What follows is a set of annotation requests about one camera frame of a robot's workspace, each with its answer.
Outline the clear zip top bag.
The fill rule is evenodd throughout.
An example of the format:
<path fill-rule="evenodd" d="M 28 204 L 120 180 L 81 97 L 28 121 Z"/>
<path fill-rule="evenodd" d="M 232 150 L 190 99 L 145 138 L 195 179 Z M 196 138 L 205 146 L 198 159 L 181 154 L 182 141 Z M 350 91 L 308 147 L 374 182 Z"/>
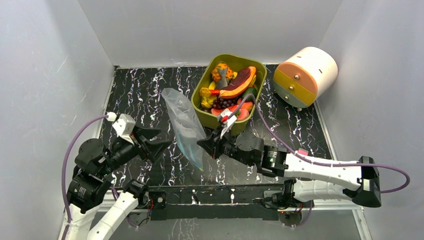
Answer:
<path fill-rule="evenodd" d="M 187 160 L 203 171 L 205 150 L 197 144 L 197 141 L 205 139 L 206 133 L 191 101 L 173 88 L 164 88 L 161 96 L 166 104 L 177 146 Z"/>

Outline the watermelon slice toy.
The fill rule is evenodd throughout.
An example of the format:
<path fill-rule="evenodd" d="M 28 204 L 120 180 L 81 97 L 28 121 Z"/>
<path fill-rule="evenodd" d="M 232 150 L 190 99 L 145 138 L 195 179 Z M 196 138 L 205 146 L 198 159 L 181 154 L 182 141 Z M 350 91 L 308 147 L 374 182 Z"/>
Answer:
<path fill-rule="evenodd" d="M 219 116 L 222 112 L 224 112 L 225 110 L 230 111 L 231 113 L 235 112 L 235 116 L 238 116 L 240 114 L 240 110 L 236 111 L 236 108 L 238 107 L 238 105 L 233 105 L 230 107 L 226 107 L 223 109 L 217 109 L 217 108 L 212 108 L 211 109 L 211 114 L 214 116 Z"/>

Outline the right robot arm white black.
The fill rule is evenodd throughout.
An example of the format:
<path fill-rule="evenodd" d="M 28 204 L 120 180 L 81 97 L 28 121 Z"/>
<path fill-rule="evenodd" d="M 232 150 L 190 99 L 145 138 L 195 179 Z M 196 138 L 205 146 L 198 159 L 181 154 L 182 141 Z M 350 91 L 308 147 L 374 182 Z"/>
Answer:
<path fill-rule="evenodd" d="M 197 144 L 212 158 L 226 155 L 246 166 L 256 166 L 266 177 L 285 177 L 283 191 L 274 198 L 288 207 L 313 200 L 350 200 L 354 204 L 379 208 L 382 205 L 380 174 L 371 157 L 358 161 L 330 159 L 290 153 L 285 148 L 266 145 L 262 138 L 241 133 L 214 131 Z"/>

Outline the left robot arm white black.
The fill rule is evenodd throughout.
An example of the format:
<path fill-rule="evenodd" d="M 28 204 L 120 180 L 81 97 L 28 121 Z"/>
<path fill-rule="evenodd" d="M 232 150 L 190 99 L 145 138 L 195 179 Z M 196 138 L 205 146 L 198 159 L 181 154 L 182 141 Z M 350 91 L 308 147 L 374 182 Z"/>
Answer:
<path fill-rule="evenodd" d="M 109 175 L 136 157 L 154 164 L 171 145 L 170 140 L 152 140 L 160 132 L 157 128 L 135 126 L 119 134 L 110 148 L 98 138 L 90 138 L 80 145 L 72 180 L 68 187 L 62 187 L 65 210 L 59 239 L 108 240 L 131 210 L 147 206 L 150 198 L 146 185 L 133 179 L 101 222 L 90 228 L 112 186 Z"/>

